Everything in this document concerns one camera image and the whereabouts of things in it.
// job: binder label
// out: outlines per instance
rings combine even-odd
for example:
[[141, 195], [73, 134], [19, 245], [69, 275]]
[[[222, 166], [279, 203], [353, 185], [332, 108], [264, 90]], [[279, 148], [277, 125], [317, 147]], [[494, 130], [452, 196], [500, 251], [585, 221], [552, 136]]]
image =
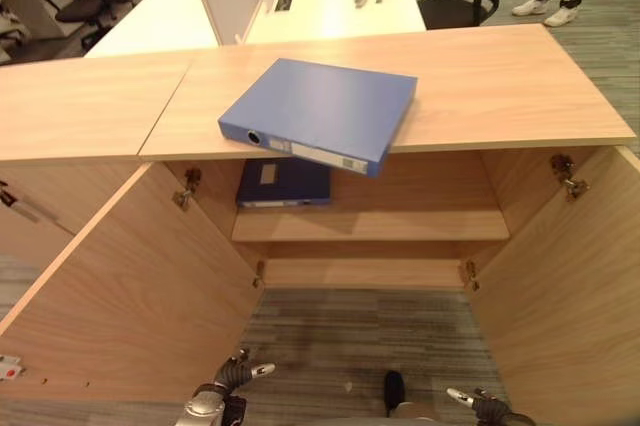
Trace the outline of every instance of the binder label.
[[330, 153], [321, 149], [310, 148], [302, 144], [291, 143], [291, 154], [301, 156], [303, 158], [314, 159], [321, 163], [337, 166], [338, 168], [348, 169], [356, 173], [367, 174], [367, 162], [341, 154]]

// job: blue binder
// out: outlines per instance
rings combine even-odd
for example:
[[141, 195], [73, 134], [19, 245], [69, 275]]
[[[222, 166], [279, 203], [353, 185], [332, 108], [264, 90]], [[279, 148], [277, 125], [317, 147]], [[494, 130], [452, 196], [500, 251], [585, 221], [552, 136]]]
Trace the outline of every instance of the blue binder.
[[226, 138], [375, 177], [417, 81], [279, 59], [218, 124]]
[[331, 168], [299, 158], [248, 159], [236, 201], [247, 208], [327, 204]]

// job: wood grain surface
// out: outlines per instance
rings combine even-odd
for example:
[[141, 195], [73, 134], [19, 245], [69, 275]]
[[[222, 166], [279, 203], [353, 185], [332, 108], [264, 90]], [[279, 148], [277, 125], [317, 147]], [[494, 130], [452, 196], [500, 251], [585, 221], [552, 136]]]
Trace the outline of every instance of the wood grain surface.
[[135, 157], [193, 52], [0, 69], [0, 161]]
[[493, 240], [509, 236], [475, 152], [392, 155], [380, 177], [332, 171], [331, 204], [239, 210], [235, 241]]
[[458, 259], [309, 258], [270, 259], [266, 288], [462, 289]]
[[0, 251], [15, 260], [44, 270], [73, 235], [41, 216], [32, 221], [0, 205]]
[[145, 164], [0, 322], [27, 372], [0, 395], [184, 401], [234, 351], [253, 270], [180, 184]]
[[551, 168], [551, 158], [555, 154], [567, 155], [575, 164], [574, 170], [577, 170], [594, 150], [594, 147], [556, 147], [481, 153], [511, 234], [525, 225], [562, 188]]
[[[196, 201], [204, 214], [220, 229], [222, 234], [231, 239], [236, 222], [236, 193], [244, 169], [243, 159], [222, 161], [169, 161], [167, 167], [178, 181], [185, 185], [185, 174], [190, 169], [199, 169], [201, 179], [193, 201]], [[254, 271], [258, 263], [266, 256], [266, 245], [233, 242], [233, 247], [245, 259]]]
[[539, 422], [638, 417], [640, 161], [600, 148], [479, 276], [470, 293], [509, 398]]
[[523, 25], [204, 51], [142, 156], [273, 154], [226, 140], [217, 120], [278, 58], [418, 77], [392, 152], [618, 144], [634, 137], [549, 33]]
[[18, 198], [76, 234], [138, 169], [137, 160], [0, 166], [0, 180]]

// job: cabinet shelf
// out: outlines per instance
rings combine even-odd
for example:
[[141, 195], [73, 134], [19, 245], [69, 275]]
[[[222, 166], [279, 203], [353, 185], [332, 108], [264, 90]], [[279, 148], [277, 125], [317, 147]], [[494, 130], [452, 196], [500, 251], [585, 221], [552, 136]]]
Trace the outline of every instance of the cabinet shelf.
[[456, 241], [509, 237], [475, 152], [390, 155], [379, 178], [342, 170], [332, 203], [241, 209], [235, 241]]
[[272, 289], [461, 290], [457, 243], [273, 243], [262, 270]]

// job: office floor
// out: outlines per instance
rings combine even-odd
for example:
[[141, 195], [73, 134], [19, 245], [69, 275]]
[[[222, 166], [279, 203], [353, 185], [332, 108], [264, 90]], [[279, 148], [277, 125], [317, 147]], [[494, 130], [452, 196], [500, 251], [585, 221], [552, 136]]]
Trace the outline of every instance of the office floor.
[[[521, 1], [502, 0], [487, 24], [539, 21], [509, 14]], [[585, 0], [580, 17], [552, 34], [640, 132], [640, 0]], [[640, 152], [640, 143], [632, 147]], [[0, 257], [0, 315], [35, 277]], [[244, 390], [247, 426], [379, 415], [380, 382], [390, 367], [405, 372], [410, 399], [435, 401], [454, 425], [474, 422], [443, 388], [482, 385], [503, 393], [468, 304], [456, 293], [270, 292], [245, 342], [258, 359], [279, 364], [276, 375]], [[0, 426], [171, 425], [179, 412], [176, 404], [0, 400]]]

